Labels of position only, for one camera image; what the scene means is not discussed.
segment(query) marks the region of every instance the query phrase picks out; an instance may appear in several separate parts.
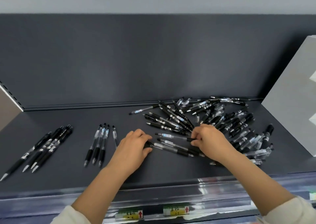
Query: forearm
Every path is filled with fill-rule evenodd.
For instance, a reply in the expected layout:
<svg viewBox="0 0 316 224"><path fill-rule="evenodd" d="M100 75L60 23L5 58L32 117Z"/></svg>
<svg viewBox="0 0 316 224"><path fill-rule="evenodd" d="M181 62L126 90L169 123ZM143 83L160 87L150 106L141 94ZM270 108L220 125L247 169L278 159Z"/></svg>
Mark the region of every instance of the forearm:
<svg viewBox="0 0 316 224"><path fill-rule="evenodd" d="M294 198L294 195L239 152L233 152L221 163L241 183L263 216Z"/></svg>
<svg viewBox="0 0 316 224"><path fill-rule="evenodd" d="M103 168L93 182L72 204L91 224L102 223L110 203L126 179L112 168Z"/></svg>

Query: person's right hand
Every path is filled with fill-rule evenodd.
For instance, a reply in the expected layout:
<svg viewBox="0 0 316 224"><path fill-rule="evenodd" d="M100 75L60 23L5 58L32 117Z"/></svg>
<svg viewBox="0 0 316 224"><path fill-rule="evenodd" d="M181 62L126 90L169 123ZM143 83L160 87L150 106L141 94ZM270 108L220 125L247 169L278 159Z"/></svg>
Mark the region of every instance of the person's right hand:
<svg viewBox="0 0 316 224"><path fill-rule="evenodd" d="M201 124L194 128L191 138L198 139L191 142L192 146L199 147L206 156L220 163L225 157L237 152L224 134L212 125Z"/></svg>

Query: hand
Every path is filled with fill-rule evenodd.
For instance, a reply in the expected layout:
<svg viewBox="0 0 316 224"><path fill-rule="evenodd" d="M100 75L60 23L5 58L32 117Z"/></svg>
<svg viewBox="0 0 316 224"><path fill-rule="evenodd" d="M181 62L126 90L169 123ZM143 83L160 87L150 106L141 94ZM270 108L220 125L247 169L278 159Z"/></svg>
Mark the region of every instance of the hand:
<svg viewBox="0 0 316 224"><path fill-rule="evenodd" d="M152 151L151 147L144 148L145 142L150 139L152 137L140 129L135 132L130 131L122 139L106 167L114 169L116 173L121 172L125 178L128 178Z"/></svg>
<svg viewBox="0 0 316 224"><path fill-rule="evenodd" d="M222 163L225 157L237 152L225 136L212 125L201 124L192 131L192 146L197 146L209 158Z"/></svg>

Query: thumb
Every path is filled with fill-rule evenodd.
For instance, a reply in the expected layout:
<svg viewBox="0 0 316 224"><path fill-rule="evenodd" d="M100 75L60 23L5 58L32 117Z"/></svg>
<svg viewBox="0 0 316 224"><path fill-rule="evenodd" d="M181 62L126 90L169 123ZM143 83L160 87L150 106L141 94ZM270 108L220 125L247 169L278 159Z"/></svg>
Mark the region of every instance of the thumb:
<svg viewBox="0 0 316 224"><path fill-rule="evenodd" d="M200 147L202 145L202 143L203 142L201 140L194 140L194 141L191 142L191 145Z"/></svg>
<svg viewBox="0 0 316 224"><path fill-rule="evenodd" d="M146 147L143 149L143 157L147 157L148 153L150 153L153 149L151 147Z"/></svg>

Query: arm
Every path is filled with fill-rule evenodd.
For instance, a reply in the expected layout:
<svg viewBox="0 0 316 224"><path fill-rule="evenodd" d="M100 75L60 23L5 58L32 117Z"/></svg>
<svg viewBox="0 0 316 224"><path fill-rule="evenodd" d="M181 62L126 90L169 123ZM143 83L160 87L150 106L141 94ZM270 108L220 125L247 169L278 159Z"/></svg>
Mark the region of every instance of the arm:
<svg viewBox="0 0 316 224"><path fill-rule="evenodd" d="M109 164L72 204L91 224L102 223L110 203L123 182L137 170L152 148L143 149L152 137L137 129L120 142Z"/></svg>
<svg viewBox="0 0 316 224"><path fill-rule="evenodd" d="M191 138L198 139L191 142L193 146L223 164L237 178L263 216L295 197L235 150L215 127L202 124L193 130Z"/></svg>

